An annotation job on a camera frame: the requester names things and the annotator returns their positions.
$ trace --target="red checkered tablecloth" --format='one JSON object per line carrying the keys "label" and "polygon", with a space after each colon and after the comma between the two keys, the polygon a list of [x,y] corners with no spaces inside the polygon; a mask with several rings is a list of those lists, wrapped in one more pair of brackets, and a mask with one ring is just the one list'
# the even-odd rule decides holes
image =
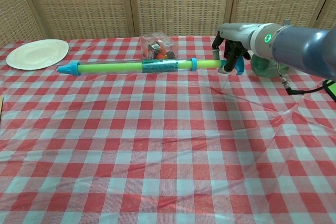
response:
{"label": "red checkered tablecloth", "polygon": [[[213,37],[175,37],[211,59]],[[137,38],[72,60],[139,59]],[[336,103],[216,69],[72,77],[0,50],[0,223],[335,223]],[[320,78],[293,71],[293,88]]]}

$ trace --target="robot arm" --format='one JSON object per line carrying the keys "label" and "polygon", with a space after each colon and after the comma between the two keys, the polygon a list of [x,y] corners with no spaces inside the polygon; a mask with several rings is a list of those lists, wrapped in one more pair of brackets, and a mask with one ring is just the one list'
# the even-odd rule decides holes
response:
{"label": "robot arm", "polygon": [[219,58],[225,42],[227,62],[219,71],[231,72],[239,57],[250,59],[247,50],[308,74],[336,80],[336,28],[332,30],[273,23],[225,23],[219,26],[212,48]]}

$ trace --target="blue nozzle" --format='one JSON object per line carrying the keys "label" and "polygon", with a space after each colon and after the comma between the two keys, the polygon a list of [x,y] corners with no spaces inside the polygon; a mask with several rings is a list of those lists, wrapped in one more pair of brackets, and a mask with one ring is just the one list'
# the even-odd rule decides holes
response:
{"label": "blue nozzle", "polygon": [[80,76],[80,73],[78,72],[78,68],[77,68],[78,65],[79,65],[79,62],[72,62],[67,65],[62,65],[57,68],[57,72],[71,74],[73,76]]}

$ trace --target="cable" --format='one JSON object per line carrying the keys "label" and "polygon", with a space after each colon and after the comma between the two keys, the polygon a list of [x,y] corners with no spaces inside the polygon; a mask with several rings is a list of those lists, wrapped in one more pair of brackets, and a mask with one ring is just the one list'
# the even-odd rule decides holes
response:
{"label": "cable", "polygon": [[329,87],[329,86],[331,86],[331,85],[333,85],[335,83],[334,81],[331,81],[328,84],[322,85],[321,87],[316,88],[316,89],[312,89],[312,90],[293,90],[290,87],[287,79],[285,77],[283,77],[283,75],[281,74],[280,63],[277,63],[277,71],[278,71],[278,74],[280,75],[280,78],[282,80],[282,84],[285,87],[285,89],[287,91],[287,94],[289,94],[289,95],[314,93],[314,92],[320,91],[322,89],[325,89],[325,88],[327,88],[327,87]]}

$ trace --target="black cable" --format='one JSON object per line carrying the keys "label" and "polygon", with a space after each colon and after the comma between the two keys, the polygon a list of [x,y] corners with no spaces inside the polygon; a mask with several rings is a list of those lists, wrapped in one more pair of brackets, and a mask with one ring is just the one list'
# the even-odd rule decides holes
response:
{"label": "black cable", "polygon": [[334,81],[331,81],[328,84],[322,85],[321,87],[316,88],[316,89],[312,89],[312,90],[293,90],[291,87],[288,87],[288,88],[286,88],[286,91],[287,91],[287,93],[289,95],[293,95],[293,94],[308,94],[308,93],[314,93],[314,92],[320,91],[322,89],[325,89],[325,88],[333,85],[334,83],[335,83]]}

